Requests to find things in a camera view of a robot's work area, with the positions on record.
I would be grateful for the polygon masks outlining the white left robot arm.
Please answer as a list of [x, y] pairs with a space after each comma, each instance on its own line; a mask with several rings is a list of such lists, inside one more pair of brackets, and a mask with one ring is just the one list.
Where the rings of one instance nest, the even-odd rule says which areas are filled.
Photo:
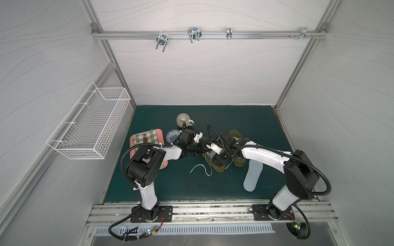
[[160, 129], [133, 135], [126, 152], [130, 154], [130, 161], [123, 173], [137, 190], [141, 207], [153, 211], [158, 206], [154, 182], [163, 166], [188, 154], [206, 153], [208, 144], [207, 137], [191, 129], [173, 129], [166, 136]]

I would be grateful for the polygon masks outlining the green canvas shoe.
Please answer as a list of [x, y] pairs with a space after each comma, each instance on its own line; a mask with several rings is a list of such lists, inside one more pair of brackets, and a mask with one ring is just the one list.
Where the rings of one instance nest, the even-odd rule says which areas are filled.
[[[240, 138], [242, 138], [241, 133], [238, 130], [230, 130], [229, 131], [229, 135], [230, 137], [235, 138], [236, 140], [239, 140]], [[233, 158], [233, 163], [236, 167], [243, 167], [246, 163], [246, 159], [244, 157], [242, 157], [240, 154], [237, 154], [234, 158]]]
[[205, 164], [197, 164], [190, 170], [188, 175], [190, 175], [197, 167], [202, 167], [204, 169], [204, 174], [210, 177], [213, 174], [213, 170], [215, 170], [218, 173], [223, 173], [233, 164], [233, 160], [227, 157], [224, 153], [217, 154], [213, 157], [212, 160], [210, 160], [207, 154], [208, 152], [201, 155], [203, 156], [205, 162], [207, 163], [210, 173], [207, 172], [207, 167]]

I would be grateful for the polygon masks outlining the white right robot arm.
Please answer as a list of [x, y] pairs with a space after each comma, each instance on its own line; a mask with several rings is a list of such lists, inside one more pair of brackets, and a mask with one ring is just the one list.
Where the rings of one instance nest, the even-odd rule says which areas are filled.
[[283, 176], [280, 178], [283, 187], [275, 192], [265, 208], [274, 219], [278, 219], [299, 201], [314, 195], [317, 182], [326, 179], [300, 150], [294, 152], [276, 150], [248, 138], [236, 137], [229, 132], [223, 132], [207, 146], [213, 152], [211, 161], [214, 164], [222, 166], [227, 159], [232, 159], [233, 162], [248, 161], [250, 166], [258, 164], [261, 167], [268, 167], [276, 172], [276, 175]]

